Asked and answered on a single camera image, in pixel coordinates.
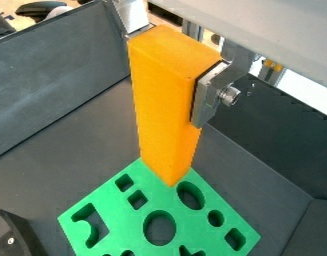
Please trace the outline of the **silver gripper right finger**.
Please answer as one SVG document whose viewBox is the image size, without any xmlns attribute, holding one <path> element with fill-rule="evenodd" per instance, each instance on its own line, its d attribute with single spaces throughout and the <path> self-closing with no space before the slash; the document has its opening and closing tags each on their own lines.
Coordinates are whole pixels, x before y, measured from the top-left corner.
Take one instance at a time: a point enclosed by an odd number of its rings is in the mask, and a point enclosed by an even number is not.
<svg viewBox="0 0 327 256">
<path fill-rule="evenodd" d="M 197 79 L 192 123 L 202 128 L 217 113 L 221 104 L 232 107 L 241 95 L 233 84 L 250 71 L 256 53 L 238 43 L 226 39 L 222 60 Z"/>
</svg>

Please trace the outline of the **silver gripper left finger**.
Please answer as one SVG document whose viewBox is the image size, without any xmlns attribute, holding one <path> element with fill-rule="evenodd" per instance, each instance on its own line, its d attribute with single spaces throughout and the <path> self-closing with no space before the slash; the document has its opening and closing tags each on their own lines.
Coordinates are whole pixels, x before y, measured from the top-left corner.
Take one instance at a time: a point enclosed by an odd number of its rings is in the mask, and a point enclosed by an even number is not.
<svg viewBox="0 0 327 256">
<path fill-rule="evenodd" d="M 110 8 L 126 40 L 154 27 L 149 19 L 145 0 L 110 0 Z"/>
</svg>

